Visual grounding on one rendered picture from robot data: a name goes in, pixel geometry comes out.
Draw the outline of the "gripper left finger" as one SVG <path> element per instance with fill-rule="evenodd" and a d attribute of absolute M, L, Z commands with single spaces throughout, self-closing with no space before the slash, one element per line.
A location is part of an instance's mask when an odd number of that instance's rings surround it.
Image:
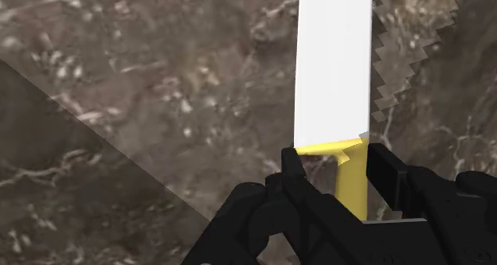
<path fill-rule="evenodd" d="M 279 173 L 236 185 L 181 265 L 261 265 L 271 236 L 283 234 L 300 265 L 366 265 L 364 224 L 307 179 L 295 149 Z"/>

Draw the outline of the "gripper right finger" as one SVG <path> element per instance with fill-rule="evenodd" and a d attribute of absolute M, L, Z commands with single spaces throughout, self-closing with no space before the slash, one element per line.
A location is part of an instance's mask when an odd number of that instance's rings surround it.
<path fill-rule="evenodd" d="M 381 143 L 368 145 L 366 174 L 392 210 L 427 220 L 448 265 L 497 265 L 497 177 L 469 170 L 450 181 Z"/>

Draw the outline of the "yellow handled white blade knife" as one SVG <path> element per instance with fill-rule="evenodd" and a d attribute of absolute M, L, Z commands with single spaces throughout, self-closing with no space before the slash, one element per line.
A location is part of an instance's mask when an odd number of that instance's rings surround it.
<path fill-rule="evenodd" d="M 373 0 L 299 0 L 294 147 L 333 155 L 335 197 L 367 218 Z"/>

